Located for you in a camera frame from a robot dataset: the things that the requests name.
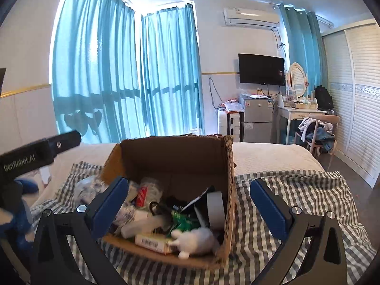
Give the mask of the white air conditioner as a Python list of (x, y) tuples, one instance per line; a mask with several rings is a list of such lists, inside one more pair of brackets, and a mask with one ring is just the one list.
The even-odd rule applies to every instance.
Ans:
[(280, 27), (280, 16), (272, 12), (246, 8), (224, 8), (223, 16), (226, 26), (248, 26), (267, 29)]

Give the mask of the grey tape roll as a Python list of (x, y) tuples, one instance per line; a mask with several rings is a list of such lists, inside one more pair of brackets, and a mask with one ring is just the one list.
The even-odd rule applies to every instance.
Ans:
[(223, 197), (220, 191), (207, 194), (207, 215), (212, 230), (222, 230), (225, 224)]

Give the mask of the blue window curtain left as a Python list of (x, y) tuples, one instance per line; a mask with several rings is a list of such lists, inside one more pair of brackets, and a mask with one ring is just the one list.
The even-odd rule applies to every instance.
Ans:
[(122, 0), (64, 0), (51, 59), (57, 130), (84, 143), (146, 135), (135, 12)]

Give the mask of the silver mini fridge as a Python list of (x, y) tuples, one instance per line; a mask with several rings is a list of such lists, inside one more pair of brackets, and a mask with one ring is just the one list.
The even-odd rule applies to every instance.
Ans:
[(270, 143), (272, 130), (272, 102), (269, 98), (254, 99), (240, 96), (243, 107), (241, 119), (242, 141)]

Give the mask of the clear plastic floss pick jar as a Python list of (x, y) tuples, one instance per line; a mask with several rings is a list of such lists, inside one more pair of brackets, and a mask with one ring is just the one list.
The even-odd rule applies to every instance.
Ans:
[(74, 188), (73, 202), (77, 207), (81, 204), (89, 205), (99, 193), (104, 192), (108, 186), (98, 177), (89, 176), (79, 181)]

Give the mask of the oval white vanity mirror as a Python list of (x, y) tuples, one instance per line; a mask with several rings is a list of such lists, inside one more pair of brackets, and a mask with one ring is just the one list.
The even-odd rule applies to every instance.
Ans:
[(307, 76), (300, 64), (294, 62), (291, 64), (286, 76), (287, 94), (297, 99), (304, 96), (309, 85)]

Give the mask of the black backpack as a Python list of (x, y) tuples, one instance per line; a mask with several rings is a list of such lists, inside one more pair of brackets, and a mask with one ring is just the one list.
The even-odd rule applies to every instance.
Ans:
[(314, 92), (319, 110), (328, 111), (334, 109), (332, 97), (324, 86), (319, 85), (315, 88)]

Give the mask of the blue curtain right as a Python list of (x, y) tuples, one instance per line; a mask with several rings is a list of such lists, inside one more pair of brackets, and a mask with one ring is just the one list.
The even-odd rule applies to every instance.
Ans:
[(296, 62), (303, 68), (310, 95), (328, 81), (327, 56), (317, 16), (290, 5), (280, 4), (279, 9), (287, 32), (290, 63)]

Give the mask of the checkered bed cloth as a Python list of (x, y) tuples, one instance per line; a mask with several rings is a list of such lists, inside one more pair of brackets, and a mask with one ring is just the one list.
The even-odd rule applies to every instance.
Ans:
[(128, 253), (105, 240), (100, 247), (128, 284), (251, 284), (305, 217), (301, 246), (285, 280), (301, 268), (312, 241), (324, 235), (324, 257), (347, 263), (347, 282), (356, 283), (376, 251), (359, 222), (351, 190), (339, 172), (312, 170), (252, 172), (236, 176), (232, 249), (225, 266), (191, 269)]

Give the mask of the black wall television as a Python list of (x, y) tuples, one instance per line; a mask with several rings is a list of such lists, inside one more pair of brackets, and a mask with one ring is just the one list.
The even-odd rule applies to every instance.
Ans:
[(240, 83), (285, 85), (285, 64), (281, 57), (238, 54)]

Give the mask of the blue window curtain middle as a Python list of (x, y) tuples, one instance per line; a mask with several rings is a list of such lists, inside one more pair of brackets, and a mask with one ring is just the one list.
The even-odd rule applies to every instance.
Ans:
[(140, 86), (149, 135), (203, 133), (200, 54), (191, 3), (142, 17)]

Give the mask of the blue window curtain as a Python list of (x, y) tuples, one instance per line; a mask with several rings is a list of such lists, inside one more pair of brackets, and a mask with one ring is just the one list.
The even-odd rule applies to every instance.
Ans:
[(64, 0), (51, 59), (57, 130), (84, 143), (146, 135), (135, 12), (122, 0)]
[(203, 133), (200, 54), (191, 3), (142, 17), (140, 86), (149, 135)]

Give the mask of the green crinkled wrapper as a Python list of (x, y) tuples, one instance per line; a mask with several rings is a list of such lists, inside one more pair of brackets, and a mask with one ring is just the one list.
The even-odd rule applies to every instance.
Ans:
[(191, 231), (193, 229), (200, 228), (200, 223), (197, 218), (193, 219), (187, 215), (181, 214), (176, 211), (171, 212), (172, 225), (167, 233), (168, 237), (171, 237), (171, 234), (174, 230), (180, 230), (181, 232)]

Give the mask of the brown cardboard box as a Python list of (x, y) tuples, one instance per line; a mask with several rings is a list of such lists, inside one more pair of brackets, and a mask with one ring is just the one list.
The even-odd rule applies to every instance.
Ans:
[(104, 237), (106, 242), (139, 257), (186, 269), (215, 270), (225, 266), (233, 242), (236, 207), (231, 136), (187, 134), (124, 140), (113, 147), (100, 173), (106, 184), (119, 176), (134, 182), (144, 177), (155, 178), (161, 182), (165, 197), (182, 201), (193, 200), (207, 187), (214, 186), (222, 192), (227, 209), (223, 243), (215, 254), (180, 260), (110, 234)]

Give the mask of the white louvered wardrobe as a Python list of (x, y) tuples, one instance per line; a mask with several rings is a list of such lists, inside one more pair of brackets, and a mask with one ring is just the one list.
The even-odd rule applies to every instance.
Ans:
[(329, 91), (341, 122), (335, 155), (371, 188), (379, 183), (379, 25), (367, 19), (324, 32)]

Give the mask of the wooden chair with clothes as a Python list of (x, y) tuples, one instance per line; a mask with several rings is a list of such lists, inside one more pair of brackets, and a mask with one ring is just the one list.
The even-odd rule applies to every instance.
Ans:
[(321, 152), (330, 156), (330, 168), (337, 148), (336, 131), (340, 123), (337, 115), (309, 114), (304, 118), (295, 132), (295, 143), (300, 143), (318, 158)]

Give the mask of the white plush toy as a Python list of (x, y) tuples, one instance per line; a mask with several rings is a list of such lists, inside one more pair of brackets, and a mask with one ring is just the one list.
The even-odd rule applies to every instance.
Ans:
[(189, 259), (191, 255), (216, 253), (220, 247), (213, 232), (207, 227), (200, 227), (185, 232), (174, 230), (171, 232), (171, 237), (173, 239), (167, 245), (179, 251), (179, 259)]

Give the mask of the white vanity desk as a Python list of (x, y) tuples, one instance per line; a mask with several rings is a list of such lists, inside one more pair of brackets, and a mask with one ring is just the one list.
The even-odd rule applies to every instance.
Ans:
[(288, 145), (292, 121), (302, 121), (304, 118), (309, 117), (310, 114), (327, 114), (327, 112), (317, 109), (295, 109), (291, 107), (278, 106), (276, 143), (283, 143), (281, 133), (285, 132), (285, 145)]

